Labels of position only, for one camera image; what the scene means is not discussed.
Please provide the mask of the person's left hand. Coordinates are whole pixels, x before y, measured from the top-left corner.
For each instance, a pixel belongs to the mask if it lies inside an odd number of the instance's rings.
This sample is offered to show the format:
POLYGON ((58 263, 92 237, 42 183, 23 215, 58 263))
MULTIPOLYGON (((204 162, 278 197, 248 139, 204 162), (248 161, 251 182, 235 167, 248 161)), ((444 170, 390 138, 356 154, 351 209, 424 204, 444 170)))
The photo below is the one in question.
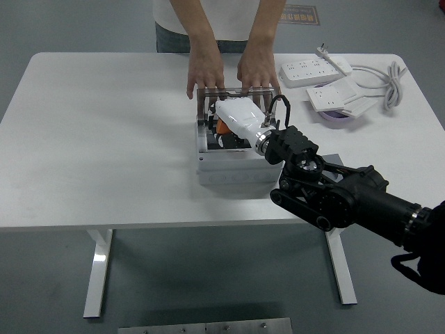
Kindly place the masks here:
POLYGON ((281 93, 275 58, 270 47, 247 45, 238 62, 237 78, 244 93, 251 88, 274 88, 281 93))

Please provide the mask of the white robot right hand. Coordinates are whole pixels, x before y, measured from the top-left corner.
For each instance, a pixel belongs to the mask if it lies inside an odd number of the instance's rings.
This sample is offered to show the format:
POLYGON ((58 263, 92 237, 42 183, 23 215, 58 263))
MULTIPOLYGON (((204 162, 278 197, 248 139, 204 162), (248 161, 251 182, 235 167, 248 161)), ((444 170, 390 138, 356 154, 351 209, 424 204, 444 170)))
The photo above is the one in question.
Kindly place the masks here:
POLYGON ((216 130, 214 136, 221 148, 237 148, 237 136, 240 140, 246 140, 256 153, 265 155, 271 128, 265 125, 264 113, 249 97, 217 100, 210 105, 209 110, 216 114, 232 133, 222 134, 221 126, 216 130))

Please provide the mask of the person's right hand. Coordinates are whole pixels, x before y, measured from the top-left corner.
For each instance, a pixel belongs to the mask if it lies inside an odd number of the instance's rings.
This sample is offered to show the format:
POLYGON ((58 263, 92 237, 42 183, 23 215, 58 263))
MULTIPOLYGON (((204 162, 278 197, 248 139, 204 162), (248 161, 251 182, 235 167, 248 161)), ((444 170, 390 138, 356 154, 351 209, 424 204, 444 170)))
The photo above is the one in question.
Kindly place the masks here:
POLYGON ((217 47, 191 47, 186 85, 188 99, 193 99, 195 87, 224 88, 223 69, 223 60, 217 47))

